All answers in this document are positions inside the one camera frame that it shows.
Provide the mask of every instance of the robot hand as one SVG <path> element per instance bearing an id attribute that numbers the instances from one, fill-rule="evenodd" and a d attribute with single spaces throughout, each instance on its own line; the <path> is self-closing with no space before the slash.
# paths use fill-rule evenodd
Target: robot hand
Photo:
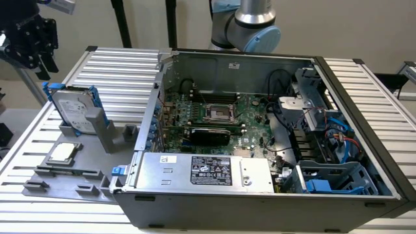
<path id="1" fill-rule="evenodd" d="M 209 49 L 271 53 L 280 41 L 275 19 L 271 0 L 216 0 Z"/>
<path id="2" fill-rule="evenodd" d="M 51 0 L 0 0 L 0 59 L 49 80 L 48 71 L 59 72 L 52 58 L 56 21 L 40 17 L 36 2 L 48 4 Z"/>

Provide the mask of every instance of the cpu socket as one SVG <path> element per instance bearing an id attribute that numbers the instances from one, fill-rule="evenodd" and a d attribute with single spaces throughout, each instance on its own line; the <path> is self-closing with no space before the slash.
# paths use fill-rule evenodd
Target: cpu socket
<path id="1" fill-rule="evenodd" d="M 207 105 L 204 121 L 216 123 L 233 123 L 235 107 L 233 105 Z"/>

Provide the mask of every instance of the metal stand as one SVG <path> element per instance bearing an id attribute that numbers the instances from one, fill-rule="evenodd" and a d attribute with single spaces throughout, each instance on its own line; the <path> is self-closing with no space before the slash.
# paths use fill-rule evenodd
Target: metal stand
<path id="1" fill-rule="evenodd" d="M 25 69 L 21 68 L 15 68 L 21 80 L 24 81 L 28 89 L 31 90 L 39 104 L 41 106 L 44 106 L 44 104 L 47 103 L 47 98 L 44 96 L 44 93 L 41 91 L 41 89 L 37 87 L 36 83 L 33 82 L 31 76 L 28 75 Z"/>
<path id="2" fill-rule="evenodd" d="M 132 48 L 129 27 L 128 27 L 128 21 L 125 19 L 123 0 L 111 0 L 111 5 L 112 5 L 112 8 L 115 9 L 115 13 L 116 13 L 116 19 L 117 19 L 117 24 L 119 24 L 123 47 L 124 48 Z"/>
<path id="3" fill-rule="evenodd" d="M 176 35 L 176 0 L 165 0 L 169 47 L 177 48 Z"/>

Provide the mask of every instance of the motherboard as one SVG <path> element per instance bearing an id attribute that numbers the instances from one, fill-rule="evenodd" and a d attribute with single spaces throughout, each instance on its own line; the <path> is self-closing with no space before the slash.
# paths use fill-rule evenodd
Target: motherboard
<path id="1" fill-rule="evenodd" d="M 265 157 L 272 162 L 264 148 L 272 138 L 267 104 L 265 96 L 249 94 L 167 94 L 165 152 Z"/>

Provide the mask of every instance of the warning label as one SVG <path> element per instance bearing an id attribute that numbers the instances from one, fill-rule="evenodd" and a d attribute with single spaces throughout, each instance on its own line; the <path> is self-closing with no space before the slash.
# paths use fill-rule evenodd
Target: warning label
<path id="1" fill-rule="evenodd" d="M 191 183 L 200 185 L 233 185 L 229 157 L 192 157 Z"/>

